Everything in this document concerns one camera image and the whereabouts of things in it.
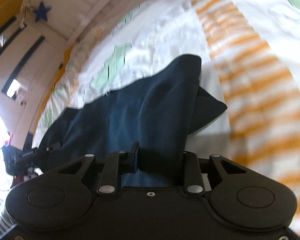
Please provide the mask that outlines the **dark navy zip hoodie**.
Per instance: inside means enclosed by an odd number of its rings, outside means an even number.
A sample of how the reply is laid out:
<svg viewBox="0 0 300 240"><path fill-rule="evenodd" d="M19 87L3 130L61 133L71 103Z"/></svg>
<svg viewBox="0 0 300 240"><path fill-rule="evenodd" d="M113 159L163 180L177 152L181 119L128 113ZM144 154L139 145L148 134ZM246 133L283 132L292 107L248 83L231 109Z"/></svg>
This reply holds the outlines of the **dark navy zip hoodie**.
<svg viewBox="0 0 300 240"><path fill-rule="evenodd" d="M140 146L136 173L122 176L123 186L173 187L179 176L187 136L222 115L226 104L199 85L202 61L181 55L151 77L110 92L82 109L65 109L40 142L44 150L61 148L39 162L47 172L92 153L106 158Z"/></svg>

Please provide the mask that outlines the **blue star decoration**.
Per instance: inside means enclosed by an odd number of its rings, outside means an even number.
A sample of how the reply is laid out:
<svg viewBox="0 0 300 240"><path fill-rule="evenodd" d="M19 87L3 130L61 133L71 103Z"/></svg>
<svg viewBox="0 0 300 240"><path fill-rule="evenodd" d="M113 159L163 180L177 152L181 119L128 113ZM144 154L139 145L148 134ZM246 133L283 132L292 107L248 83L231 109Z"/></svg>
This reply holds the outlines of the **blue star decoration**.
<svg viewBox="0 0 300 240"><path fill-rule="evenodd" d="M52 9L51 6L46 6L43 1L40 2L39 7L34 9L33 12L36 15L35 22L48 21L47 13Z"/></svg>

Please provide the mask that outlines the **white leaf pattern duvet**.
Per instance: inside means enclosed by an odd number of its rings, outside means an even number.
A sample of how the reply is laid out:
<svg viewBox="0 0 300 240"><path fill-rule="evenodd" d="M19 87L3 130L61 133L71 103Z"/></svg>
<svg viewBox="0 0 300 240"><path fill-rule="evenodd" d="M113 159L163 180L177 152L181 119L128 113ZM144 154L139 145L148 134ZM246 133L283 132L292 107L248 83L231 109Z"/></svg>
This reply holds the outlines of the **white leaf pattern duvet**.
<svg viewBox="0 0 300 240"><path fill-rule="evenodd" d="M161 71L181 54L202 60L201 85L227 104L186 149L223 155L275 179L298 199L300 235L300 5L296 0L111 0L87 26L44 102L38 146L66 107Z"/></svg>

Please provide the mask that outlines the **white wooden bed frame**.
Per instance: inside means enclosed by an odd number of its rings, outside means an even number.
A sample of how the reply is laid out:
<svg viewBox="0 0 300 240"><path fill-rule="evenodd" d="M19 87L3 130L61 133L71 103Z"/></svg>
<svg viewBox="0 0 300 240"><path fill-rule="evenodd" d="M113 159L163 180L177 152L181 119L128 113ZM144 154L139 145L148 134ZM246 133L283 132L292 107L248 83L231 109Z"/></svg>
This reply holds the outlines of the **white wooden bed frame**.
<svg viewBox="0 0 300 240"><path fill-rule="evenodd" d="M36 15L33 10L39 7L41 1L46 6L52 7L47 13L47 22L35 22ZM139 0L21 0L17 14L0 28L0 55L16 36L26 28L25 20L28 17L32 18L35 23L41 23L48 27L61 37L66 42L64 46L66 51L78 42L90 28L99 24L102 20L124 12L137 1ZM41 37L23 56L21 61L12 68L12 73L8 75L1 90L21 106L25 105L24 96L29 86L21 83L21 79L27 82L33 79L34 67L28 64L27 61L43 39ZM36 129L36 121L37 118L25 124L18 122L15 130L9 130L6 126L8 131L13 134L12 145L14 147L22 148L24 146L26 137Z"/></svg>

